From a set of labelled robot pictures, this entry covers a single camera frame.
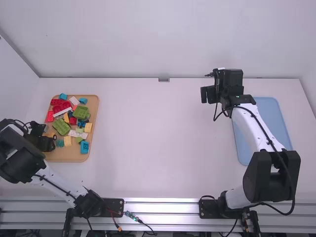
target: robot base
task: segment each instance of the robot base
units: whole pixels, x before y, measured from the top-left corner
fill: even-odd
[[[114,211],[112,212],[113,217],[119,218],[124,214],[124,199],[122,198],[103,198],[106,208],[102,209],[101,213],[92,217],[112,217],[111,212],[107,209]]]
[[[237,219],[241,218],[242,209],[229,209],[225,207],[225,192],[217,200],[201,199],[198,202],[201,219]]]

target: yellow lego brick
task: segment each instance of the yellow lego brick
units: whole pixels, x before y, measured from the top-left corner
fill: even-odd
[[[69,123],[68,113],[65,113],[65,114],[64,114],[64,121],[65,121],[66,123]]]
[[[55,133],[54,133],[54,132],[47,132],[47,133],[43,133],[43,136],[45,136],[45,137],[51,137],[51,138],[53,138],[53,137],[54,137],[54,135],[55,135]]]
[[[65,147],[71,146],[71,136],[64,137]]]
[[[84,127],[84,132],[90,133],[92,131],[92,123],[87,122]]]

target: light blue tray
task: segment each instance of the light blue tray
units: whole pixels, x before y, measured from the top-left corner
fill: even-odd
[[[293,149],[291,140],[288,136],[277,100],[272,97],[254,97],[254,99],[257,102],[259,114],[268,126],[271,133],[275,138],[277,138],[279,142],[284,145],[287,150],[291,151]],[[235,133],[238,160],[243,165],[249,165],[253,153],[250,150],[244,134],[234,122],[233,128]]]

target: white lego brick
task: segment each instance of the white lego brick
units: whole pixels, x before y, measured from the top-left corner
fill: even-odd
[[[68,108],[66,108],[66,109],[64,109],[64,110],[62,110],[62,111],[60,111],[60,112],[58,112],[58,113],[53,114],[53,116],[54,116],[54,118],[55,118],[55,117],[57,117],[57,116],[63,115],[64,113],[66,113],[66,112],[68,112],[69,110],[72,110],[72,109],[73,109],[73,108],[68,107]]]
[[[78,133],[74,130],[70,130],[68,133],[68,136],[72,136],[72,137],[82,137],[83,139],[87,139],[88,137],[88,133],[83,132],[83,133]]]
[[[74,96],[71,97],[71,98],[69,99],[69,101],[70,101],[74,106],[80,104],[79,100],[77,100],[77,98],[74,97]]]

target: aluminum rail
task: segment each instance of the aluminum rail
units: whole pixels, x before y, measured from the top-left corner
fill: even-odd
[[[124,210],[139,216],[154,231],[187,232],[227,232],[234,220],[200,219],[196,198],[124,198]],[[273,203],[273,206],[286,212],[291,202]],[[1,229],[63,229],[65,214],[69,206],[57,197],[1,197]],[[281,216],[266,206],[254,208],[258,212],[262,232],[316,233],[316,200],[297,200],[290,216]],[[91,217],[95,230],[116,230],[111,218]],[[126,231],[149,231],[132,219],[123,216],[116,218]],[[74,218],[72,229],[88,230],[87,221]],[[235,232],[241,232],[240,222]]]

